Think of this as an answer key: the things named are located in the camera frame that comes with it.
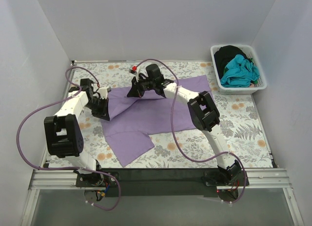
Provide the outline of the purple t shirt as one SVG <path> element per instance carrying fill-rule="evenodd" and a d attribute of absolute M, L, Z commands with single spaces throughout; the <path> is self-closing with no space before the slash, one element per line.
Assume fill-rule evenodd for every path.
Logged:
<path fill-rule="evenodd" d="M 183 167 L 187 160 L 176 148 L 171 134 L 171 106 L 179 142 L 199 132 L 191 121 L 188 107 L 173 103 L 154 91 L 143 98 L 127 97 L 128 87 L 113 88 L 109 93 L 110 121 L 102 120 L 108 150 L 101 164 L 110 168 Z"/>

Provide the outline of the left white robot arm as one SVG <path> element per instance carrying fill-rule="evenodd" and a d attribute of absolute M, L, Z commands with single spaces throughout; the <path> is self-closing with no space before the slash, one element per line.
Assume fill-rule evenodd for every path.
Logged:
<path fill-rule="evenodd" d="M 69 89 L 68 99 L 54 115 L 44 119 L 47 149 L 51 156 L 67 160 L 72 166 L 88 173 L 87 181 L 93 187 L 99 187 L 104 176 L 99 163 L 84 150 L 84 140 L 79 127 L 78 117 L 86 107 L 92 116 L 110 120 L 108 112 L 110 87 L 94 89 L 94 82 L 88 78 L 80 80 L 79 86 Z"/>

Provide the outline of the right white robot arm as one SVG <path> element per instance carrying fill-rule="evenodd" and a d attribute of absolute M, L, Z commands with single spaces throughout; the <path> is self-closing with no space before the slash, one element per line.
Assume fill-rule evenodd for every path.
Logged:
<path fill-rule="evenodd" d="M 207 91 L 194 92 L 183 88 L 178 79 L 166 79 L 156 64 L 146 67 L 147 74 L 142 74 L 136 65 L 130 68 L 134 74 L 132 87 L 127 97 L 143 97 L 146 91 L 153 90 L 163 98 L 171 98 L 173 102 L 187 105 L 191 121 L 196 129 L 207 138 L 217 167 L 221 173 L 221 182 L 227 186 L 241 183 L 247 184 L 247 174 L 239 158 L 229 151 L 220 126 L 220 113 Z"/>

